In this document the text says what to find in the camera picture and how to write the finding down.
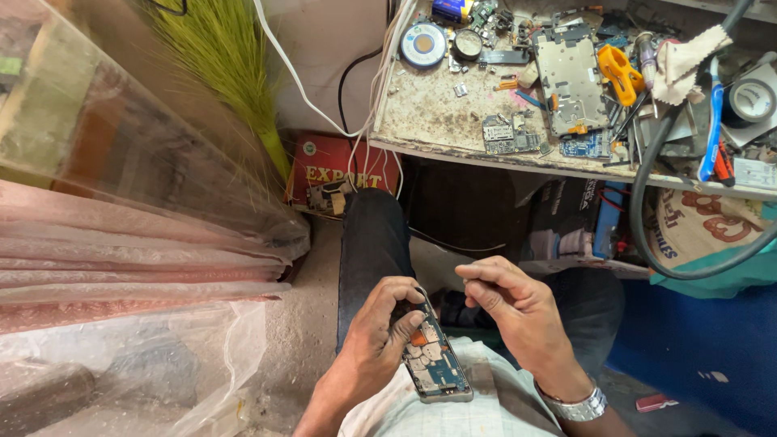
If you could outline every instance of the sack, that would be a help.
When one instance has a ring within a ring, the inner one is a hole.
[[[771,202],[664,188],[655,212],[646,211],[646,235],[665,267],[694,271],[731,258],[755,241],[777,217]],[[771,242],[755,257],[712,278],[678,281],[661,274],[651,284],[700,299],[732,298],[750,285],[777,281],[777,253]]]

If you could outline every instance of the battery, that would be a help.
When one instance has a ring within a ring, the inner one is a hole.
[[[434,0],[432,15],[454,23],[466,24],[469,21],[469,10],[475,0]]]

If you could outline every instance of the solder wick spool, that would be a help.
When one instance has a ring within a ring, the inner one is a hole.
[[[456,53],[467,61],[477,61],[480,52],[483,51],[483,40],[474,30],[462,29],[456,32],[453,39],[453,47]]]
[[[448,42],[439,27],[432,23],[418,23],[405,32],[401,48],[408,64],[425,69],[442,61]]]
[[[766,82],[741,79],[723,94],[723,123],[741,129],[767,121],[775,113],[775,102],[775,91]]]

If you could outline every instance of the circuit board on box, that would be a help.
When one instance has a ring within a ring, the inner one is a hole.
[[[415,309],[426,315],[410,336],[410,343],[405,346],[402,354],[402,362],[413,378],[416,392],[425,404],[469,402],[473,398],[472,388],[434,316],[429,296],[421,287],[416,287],[416,290],[423,294],[426,302],[417,305],[407,301],[398,302],[392,314],[392,322]]]

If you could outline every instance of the dark jeans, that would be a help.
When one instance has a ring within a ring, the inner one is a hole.
[[[381,278],[416,275],[410,265],[410,232],[402,209],[391,194],[376,188],[359,190],[347,199],[343,224],[338,353],[351,320]],[[589,375],[598,376],[623,315],[621,282],[610,271],[570,268],[547,276],[544,283],[556,297],[577,361]],[[481,309],[464,309],[460,318],[468,320],[459,323],[465,327],[496,329],[496,324]],[[507,354],[508,361],[517,366],[509,352],[497,352]]]

